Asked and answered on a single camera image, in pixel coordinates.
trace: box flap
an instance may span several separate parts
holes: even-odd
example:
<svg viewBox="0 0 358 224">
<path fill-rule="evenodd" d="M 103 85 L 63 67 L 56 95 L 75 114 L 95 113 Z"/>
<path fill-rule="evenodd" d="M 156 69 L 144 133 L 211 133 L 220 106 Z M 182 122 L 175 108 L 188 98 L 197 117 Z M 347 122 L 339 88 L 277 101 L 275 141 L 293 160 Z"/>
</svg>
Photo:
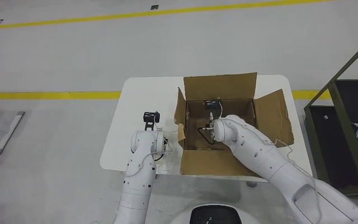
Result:
<svg viewBox="0 0 358 224">
<path fill-rule="evenodd" d="M 186 100 L 249 98 L 256 89 L 255 73 L 184 77 Z"/>
<path fill-rule="evenodd" d="M 231 150 L 184 150 L 181 174 L 257 176 L 239 162 Z"/>
<path fill-rule="evenodd" d="M 287 145 L 293 144 L 294 137 L 282 89 L 254 101 L 258 129 L 272 142 L 278 139 Z M 276 146 L 285 145 L 278 142 Z"/>
<path fill-rule="evenodd" d="M 183 97 L 183 93 L 181 92 L 180 88 L 178 87 L 178 100 L 177 100 L 177 107 L 174 113 L 174 123 L 175 124 L 185 124 L 185 99 Z"/>
</svg>

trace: open cardboard box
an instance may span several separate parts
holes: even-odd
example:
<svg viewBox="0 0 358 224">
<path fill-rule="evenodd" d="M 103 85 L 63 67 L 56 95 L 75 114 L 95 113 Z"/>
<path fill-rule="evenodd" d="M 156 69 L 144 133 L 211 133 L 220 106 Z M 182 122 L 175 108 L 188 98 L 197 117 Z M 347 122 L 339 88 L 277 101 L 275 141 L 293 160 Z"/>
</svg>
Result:
<svg viewBox="0 0 358 224">
<path fill-rule="evenodd" d="M 223 143 L 210 145 L 197 131 L 209 122 L 206 100 L 220 98 L 223 115 L 234 114 L 258 128 L 270 140 L 294 143 L 282 90 L 254 99 L 257 73 L 184 77 L 185 98 L 178 88 L 175 123 L 183 148 L 181 174 L 257 176 L 247 169 Z"/>
</svg>

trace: white robot body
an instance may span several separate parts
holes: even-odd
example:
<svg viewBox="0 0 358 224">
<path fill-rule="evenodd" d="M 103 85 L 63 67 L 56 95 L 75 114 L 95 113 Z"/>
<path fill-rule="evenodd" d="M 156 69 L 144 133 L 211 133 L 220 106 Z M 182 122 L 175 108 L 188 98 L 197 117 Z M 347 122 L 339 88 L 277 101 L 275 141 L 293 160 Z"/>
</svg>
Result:
<svg viewBox="0 0 358 224">
<path fill-rule="evenodd" d="M 157 165 L 152 154 L 164 150 L 164 135 L 159 132 L 137 131 L 123 181 L 119 209 L 114 224 L 144 224 Z"/>
<path fill-rule="evenodd" d="M 214 122 L 215 140 L 230 147 L 247 168 L 278 188 L 299 223 L 353 223 L 358 208 L 339 191 L 304 174 L 276 146 L 238 116 Z"/>
<path fill-rule="evenodd" d="M 182 212 L 180 212 L 172 221 L 170 224 L 189 224 L 190 223 L 190 218 L 192 215 L 192 211 L 195 208 L 199 208 L 199 207 L 204 207 L 204 206 L 225 206 L 225 207 L 230 207 L 236 210 L 236 212 L 238 213 L 238 215 L 240 216 L 240 220 L 242 223 L 249 223 L 249 224 L 260 224 L 258 222 L 257 219 L 255 219 L 252 215 L 250 215 L 249 213 L 233 207 L 233 206 L 229 206 L 227 204 L 220 204 L 220 203 L 209 203 L 209 204 L 198 204 L 197 206 L 188 208 Z M 210 220 L 204 220 L 203 223 L 205 223 L 205 221 L 207 221 L 208 224 L 211 224 Z"/>
<path fill-rule="evenodd" d="M 294 162 L 284 158 L 272 141 L 255 127 L 236 115 L 228 115 L 214 121 L 211 136 L 217 142 L 230 147 L 234 156 L 247 168 L 259 174 L 278 188 L 283 194 L 293 216 L 301 224 L 358 224 L 358 207 L 343 194 L 323 181 L 313 179 L 298 169 Z M 163 153 L 162 132 L 135 132 L 131 150 L 134 153 L 128 162 L 123 193 L 114 224 L 144 224 L 147 216 L 152 186 L 156 176 L 156 164 L 152 154 Z M 204 204 L 181 212 L 171 224 L 190 223 L 195 209 L 202 209 L 206 224 L 215 223 L 208 216 L 211 212 L 220 216 L 209 206 L 230 208 L 240 217 L 243 224 L 257 224 L 250 214 L 228 205 Z"/>
</svg>

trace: yellow floor line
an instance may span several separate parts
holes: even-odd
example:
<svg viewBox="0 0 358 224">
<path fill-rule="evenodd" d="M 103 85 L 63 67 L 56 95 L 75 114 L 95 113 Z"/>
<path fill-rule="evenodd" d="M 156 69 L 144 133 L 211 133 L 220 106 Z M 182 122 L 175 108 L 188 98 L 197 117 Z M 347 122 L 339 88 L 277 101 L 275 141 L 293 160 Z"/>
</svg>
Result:
<svg viewBox="0 0 358 224">
<path fill-rule="evenodd" d="M 295 100 L 311 100 L 318 90 L 293 90 Z M 121 92 L 0 92 L 1 100 L 116 100 Z M 320 99 L 330 99 L 326 91 Z"/>
<path fill-rule="evenodd" d="M 113 100 L 121 92 L 0 92 L 2 100 Z"/>
<path fill-rule="evenodd" d="M 68 24 L 74 22 L 93 22 L 101 20 L 116 20 L 121 18 L 134 18 L 134 17 L 147 17 L 147 16 L 159 16 L 179 13 L 190 13 L 190 12 L 204 12 L 204 11 L 220 11 L 220 10 L 236 10 L 240 8 L 260 8 L 260 7 L 272 7 L 272 6 L 287 6 L 292 4 L 305 4 L 305 3 L 317 3 L 317 2 L 329 2 L 333 0 L 282 0 L 282 1 L 271 1 L 271 2 L 252 2 L 252 3 L 239 3 L 229 4 L 223 6 L 203 6 L 193 8 L 178 8 L 174 10 L 157 10 L 149 12 L 135 12 L 118 15 L 106 15 L 106 16 L 93 16 L 83 18 L 64 18 L 61 20 L 49 20 L 49 21 L 38 21 L 38 22 L 24 22 L 18 24 L 3 24 L 0 25 L 0 29 L 19 28 L 26 26 L 43 26 L 43 25 L 54 25 L 54 24 Z"/>
</svg>

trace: white table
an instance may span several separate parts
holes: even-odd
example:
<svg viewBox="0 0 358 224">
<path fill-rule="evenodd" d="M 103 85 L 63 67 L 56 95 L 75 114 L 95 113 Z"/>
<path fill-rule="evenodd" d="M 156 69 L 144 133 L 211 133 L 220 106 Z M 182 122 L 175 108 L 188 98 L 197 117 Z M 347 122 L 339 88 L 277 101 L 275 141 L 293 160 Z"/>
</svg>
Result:
<svg viewBox="0 0 358 224">
<path fill-rule="evenodd" d="M 177 129 L 173 118 L 177 104 L 178 87 L 185 94 L 183 77 L 130 78 L 124 83 L 101 156 L 100 163 L 103 169 L 126 170 L 128 160 L 132 156 L 130 150 L 131 136 L 136 130 L 144 130 L 144 112 L 158 111 L 161 114 L 159 127 L 163 127 L 164 130 Z M 290 158 L 309 174 L 312 174 L 288 79 L 281 75 L 257 76 L 255 99 L 279 89 L 283 89 L 284 92 L 295 139 L 295 143 L 291 146 L 293 152 L 290 154 Z M 182 148 L 177 144 L 175 138 L 176 134 L 169 135 L 169 142 L 174 152 L 157 162 L 158 174 L 180 175 Z M 283 155 L 289 152 L 287 147 L 279 150 Z M 226 176 L 225 178 L 265 181 L 250 176 Z"/>
</svg>

